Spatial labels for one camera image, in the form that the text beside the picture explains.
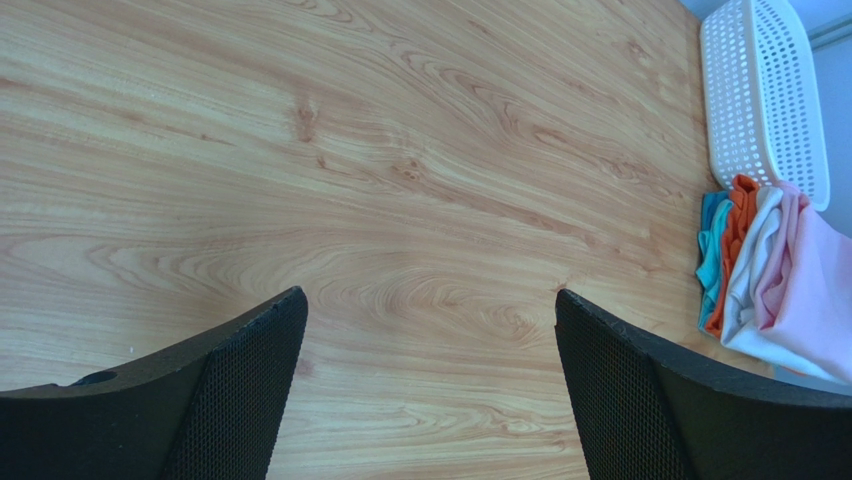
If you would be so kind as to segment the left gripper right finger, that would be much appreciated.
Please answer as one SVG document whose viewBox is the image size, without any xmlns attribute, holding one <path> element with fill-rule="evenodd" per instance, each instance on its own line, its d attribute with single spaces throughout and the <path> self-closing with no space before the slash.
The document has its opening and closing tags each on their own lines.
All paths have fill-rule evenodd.
<svg viewBox="0 0 852 480">
<path fill-rule="evenodd" d="M 562 290 L 555 337 L 593 479 L 847 479 L 851 399 L 740 370 Z"/>
</svg>

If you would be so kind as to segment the pink t shirt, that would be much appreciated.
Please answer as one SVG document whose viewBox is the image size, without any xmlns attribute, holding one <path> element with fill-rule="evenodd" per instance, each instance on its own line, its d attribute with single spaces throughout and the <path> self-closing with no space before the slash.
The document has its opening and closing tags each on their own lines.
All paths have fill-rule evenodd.
<svg viewBox="0 0 852 480">
<path fill-rule="evenodd" d="M 782 222 L 758 281 L 755 325 L 770 364 L 851 383 L 851 239 L 834 230 L 788 182 Z"/>
</svg>

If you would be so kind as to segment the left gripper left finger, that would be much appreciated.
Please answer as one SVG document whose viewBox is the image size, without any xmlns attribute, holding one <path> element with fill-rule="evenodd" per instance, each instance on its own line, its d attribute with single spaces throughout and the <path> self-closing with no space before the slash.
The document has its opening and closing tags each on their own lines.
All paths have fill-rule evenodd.
<svg viewBox="0 0 852 480">
<path fill-rule="evenodd" d="M 1 395 L 5 479 L 263 479 L 308 319 L 290 288 L 67 385 Z"/>
</svg>

